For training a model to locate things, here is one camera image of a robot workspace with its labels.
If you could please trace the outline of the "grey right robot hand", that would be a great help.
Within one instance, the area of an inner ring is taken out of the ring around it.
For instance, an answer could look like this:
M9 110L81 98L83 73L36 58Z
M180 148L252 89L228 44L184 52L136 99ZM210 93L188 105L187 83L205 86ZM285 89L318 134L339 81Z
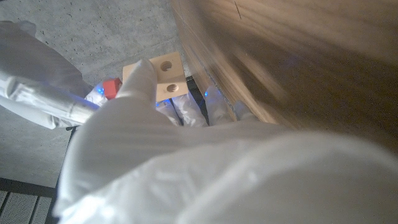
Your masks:
M29 21L1 22L1 106L49 129L82 125L106 103L102 84L35 36Z

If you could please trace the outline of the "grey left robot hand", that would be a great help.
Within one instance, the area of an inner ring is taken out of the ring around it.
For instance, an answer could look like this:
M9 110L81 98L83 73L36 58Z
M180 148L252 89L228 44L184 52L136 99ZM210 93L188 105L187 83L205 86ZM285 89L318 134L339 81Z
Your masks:
M206 128L155 108L140 60L73 135L60 223L396 223L397 157L353 136L299 132L248 112Z

